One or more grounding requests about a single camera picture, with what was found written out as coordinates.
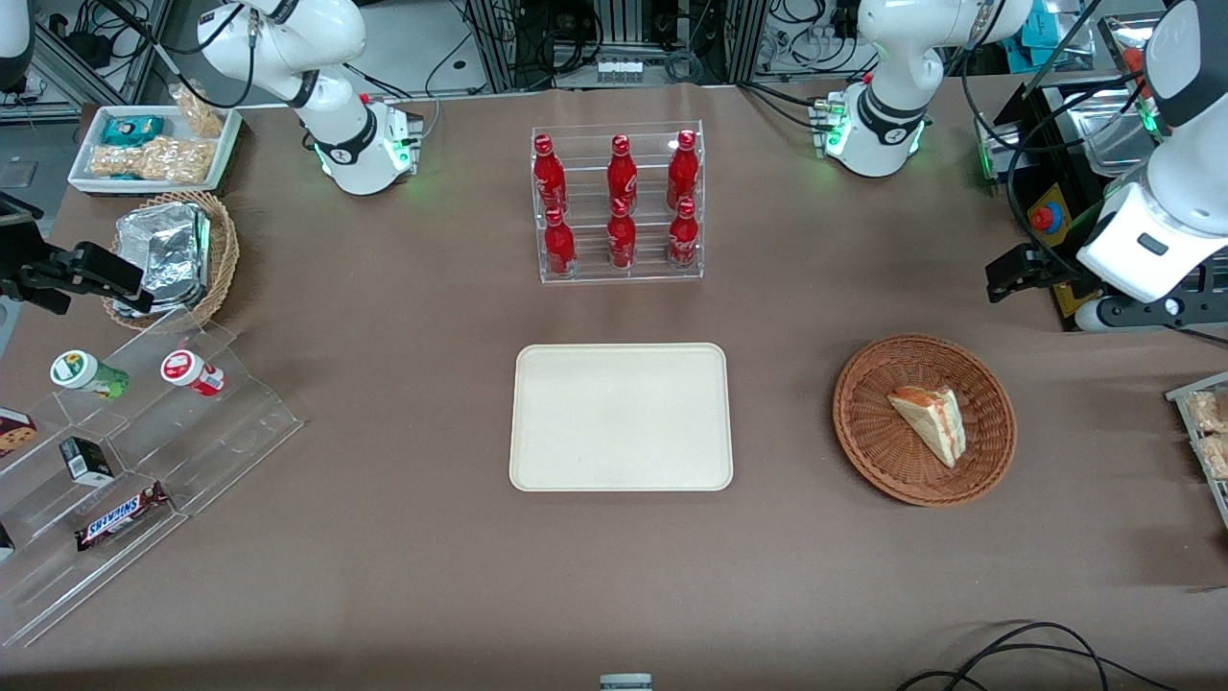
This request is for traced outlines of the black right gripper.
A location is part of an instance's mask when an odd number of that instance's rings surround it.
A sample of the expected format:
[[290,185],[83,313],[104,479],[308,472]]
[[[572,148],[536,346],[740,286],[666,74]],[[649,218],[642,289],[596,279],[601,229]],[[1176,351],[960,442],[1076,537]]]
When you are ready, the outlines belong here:
[[136,312],[154,309],[141,268],[93,242],[80,242],[72,250],[48,244],[36,225],[42,216],[42,210],[1,193],[1,288],[6,298],[65,315],[71,303],[65,292],[74,285],[79,295],[118,299]]

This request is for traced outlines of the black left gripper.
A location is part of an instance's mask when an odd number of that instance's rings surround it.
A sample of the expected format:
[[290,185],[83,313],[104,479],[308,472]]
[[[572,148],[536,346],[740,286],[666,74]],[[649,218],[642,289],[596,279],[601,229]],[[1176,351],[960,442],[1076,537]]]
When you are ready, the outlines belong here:
[[1025,288],[1055,288],[1065,285],[1072,297],[1090,297],[1090,275],[1066,261],[1050,245],[1020,244],[986,266],[987,297],[1001,303]]

